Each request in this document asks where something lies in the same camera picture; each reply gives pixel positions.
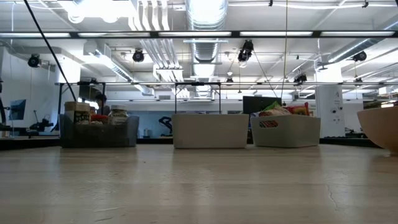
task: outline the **metal frame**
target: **metal frame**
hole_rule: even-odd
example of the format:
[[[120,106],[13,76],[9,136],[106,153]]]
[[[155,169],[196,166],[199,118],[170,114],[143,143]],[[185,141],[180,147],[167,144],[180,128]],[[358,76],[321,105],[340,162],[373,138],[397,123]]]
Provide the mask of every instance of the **metal frame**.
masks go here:
[[[177,87],[179,85],[191,85],[191,86],[204,86],[204,85],[218,85],[218,110],[219,113],[222,114],[221,112],[221,83],[220,82],[177,82],[174,83],[174,88],[175,88],[175,95],[174,95],[174,113],[177,114]]]
[[[62,87],[66,83],[56,83],[55,85],[60,86],[60,91],[59,91],[59,96],[58,96],[58,117],[61,114],[61,103],[62,103]],[[90,85],[102,85],[102,94],[103,94],[103,99],[102,99],[102,105],[101,105],[101,114],[104,115],[104,101],[105,101],[105,90],[106,90],[106,83],[105,82],[99,82],[99,83],[71,83],[71,85],[78,85],[78,86],[90,86]]]
[[[261,85],[281,85],[282,82],[177,82],[178,85],[191,85],[197,86],[204,83],[204,85],[254,85],[254,86],[261,86]],[[157,86],[174,86],[174,82],[99,82],[99,83],[90,83],[88,85],[99,85],[99,84],[106,84],[112,86],[123,86],[123,85],[157,85]],[[303,83],[295,83],[295,82],[285,82],[285,86],[311,86],[311,85],[344,85],[344,86],[363,86],[363,85],[398,85],[398,82],[303,82]]]
[[[202,32],[206,35],[195,36],[190,33]],[[229,35],[217,35],[220,32],[229,32]],[[258,35],[242,35],[242,32],[253,32]],[[395,30],[287,30],[287,32],[311,32],[311,35],[266,35],[272,32],[284,33],[284,30],[148,30],[148,31],[111,31],[111,32],[45,32],[45,34],[69,34],[69,37],[47,37],[48,39],[317,39],[317,38],[398,38],[398,31]],[[322,35],[322,32],[368,32],[368,35]],[[394,32],[392,35],[371,35],[377,32]],[[6,34],[26,34],[23,36],[6,37]],[[29,34],[39,34],[38,32],[0,32],[2,39],[41,39],[41,36],[29,37]],[[98,34],[98,36],[81,37],[79,34]]]

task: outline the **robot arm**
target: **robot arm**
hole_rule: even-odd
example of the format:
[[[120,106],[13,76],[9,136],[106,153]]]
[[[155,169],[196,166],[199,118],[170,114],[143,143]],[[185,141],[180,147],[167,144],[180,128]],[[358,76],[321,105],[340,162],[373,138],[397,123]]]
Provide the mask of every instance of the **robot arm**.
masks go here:
[[[166,116],[159,119],[160,124],[163,124],[164,126],[166,126],[167,128],[170,129],[170,134],[173,133],[173,126],[172,126],[172,124],[170,124],[171,120],[172,120],[171,118],[166,117]]]

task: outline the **ceiling duct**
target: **ceiling duct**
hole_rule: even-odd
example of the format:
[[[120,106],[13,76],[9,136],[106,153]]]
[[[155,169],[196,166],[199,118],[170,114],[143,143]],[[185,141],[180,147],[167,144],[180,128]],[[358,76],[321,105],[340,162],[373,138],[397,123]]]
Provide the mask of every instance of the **ceiling duct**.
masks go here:
[[[228,0],[185,0],[190,30],[223,30]],[[216,60],[220,43],[192,44],[193,62],[211,63]],[[215,65],[194,65],[193,72],[199,77],[214,74]]]
[[[383,26],[380,26],[383,30],[398,30],[398,16],[394,16],[390,19],[387,23]],[[328,57],[328,63],[338,63],[344,59],[350,58],[365,49],[372,47],[375,44],[380,43],[385,38],[368,38],[365,40],[357,40],[354,41],[343,48],[337,50],[336,52],[332,53]]]

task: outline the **wooden table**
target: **wooden table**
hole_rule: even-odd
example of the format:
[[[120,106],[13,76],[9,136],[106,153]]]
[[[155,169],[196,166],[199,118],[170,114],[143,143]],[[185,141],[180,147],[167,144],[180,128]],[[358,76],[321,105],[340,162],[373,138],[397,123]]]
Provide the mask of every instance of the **wooden table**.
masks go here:
[[[0,223],[398,223],[383,149],[0,152]]]

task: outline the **red package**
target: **red package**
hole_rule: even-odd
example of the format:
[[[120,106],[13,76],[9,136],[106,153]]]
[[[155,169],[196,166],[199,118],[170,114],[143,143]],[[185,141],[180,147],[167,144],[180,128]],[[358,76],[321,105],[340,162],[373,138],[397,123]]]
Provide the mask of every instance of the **red package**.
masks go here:
[[[306,102],[306,103],[304,103],[304,105],[300,105],[300,106],[286,106],[285,109],[287,109],[292,114],[310,116],[310,111],[308,109],[308,102]]]

